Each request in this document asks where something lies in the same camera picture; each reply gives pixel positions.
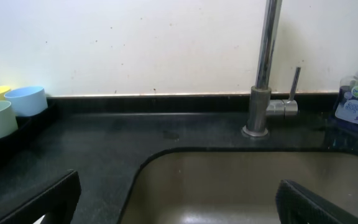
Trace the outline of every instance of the faucet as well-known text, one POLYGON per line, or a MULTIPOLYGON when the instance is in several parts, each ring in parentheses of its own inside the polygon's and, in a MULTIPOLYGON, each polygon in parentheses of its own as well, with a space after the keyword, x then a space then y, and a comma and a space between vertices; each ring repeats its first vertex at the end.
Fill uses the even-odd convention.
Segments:
POLYGON ((259 66, 256 83, 251 87, 249 100, 249 119, 242 131, 252 137, 266 136, 266 116, 293 116, 298 114, 298 104, 294 100, 300 67, 295 70, 290 97, 288 100, 270 100, 272 89, 269 87, 270 69, 280 18, 282 0, 267 0, 264 28, 259 51, 259 66))

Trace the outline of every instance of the black countertop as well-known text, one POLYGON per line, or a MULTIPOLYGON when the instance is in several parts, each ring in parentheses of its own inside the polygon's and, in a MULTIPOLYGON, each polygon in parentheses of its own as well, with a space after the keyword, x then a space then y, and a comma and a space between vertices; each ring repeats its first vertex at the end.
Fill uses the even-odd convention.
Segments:
POLYGON ((175 147, 330 150, 326 116, 268 121, 264 140, 244 137, 245 113, 74 114, 46 129, 0 170, 0 202, 74 169, 82 194, 72 223, 116 223, 140 165, 175 147))

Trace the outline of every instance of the wall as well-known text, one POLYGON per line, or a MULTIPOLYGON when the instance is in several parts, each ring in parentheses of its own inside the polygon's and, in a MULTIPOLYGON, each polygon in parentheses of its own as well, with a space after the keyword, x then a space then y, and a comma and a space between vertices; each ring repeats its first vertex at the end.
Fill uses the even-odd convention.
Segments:
MULTIPOLYGON (((264 0, 0 0, 0 85, 53 96, 248 93, 264 0)), ((283 0, 270 86, 337 91, 358 68, 358 1, 283 0)))

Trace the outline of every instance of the sink basin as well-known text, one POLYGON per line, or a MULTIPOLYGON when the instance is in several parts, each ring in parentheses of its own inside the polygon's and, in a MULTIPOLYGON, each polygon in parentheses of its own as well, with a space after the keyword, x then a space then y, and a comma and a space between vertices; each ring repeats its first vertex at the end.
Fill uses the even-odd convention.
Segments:
POLYGON ((358 156, 336 152, 176 152, 147 164, 129 223, 280 223, 275 194, 298 182, 358 217, 358 156))

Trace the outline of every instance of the faucet lever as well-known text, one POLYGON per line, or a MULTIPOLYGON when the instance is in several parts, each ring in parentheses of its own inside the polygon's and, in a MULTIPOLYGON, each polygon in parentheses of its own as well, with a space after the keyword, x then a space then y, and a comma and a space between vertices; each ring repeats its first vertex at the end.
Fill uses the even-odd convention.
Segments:
POLYGON ((298 79, 300 73, 301 73, 301 67, 297 67, 295 70, 295 76, 293 77, 290 98, 288 99, 289 101, 293 101, 293 98, 295 97, 296 86, 298 85, 298 79))

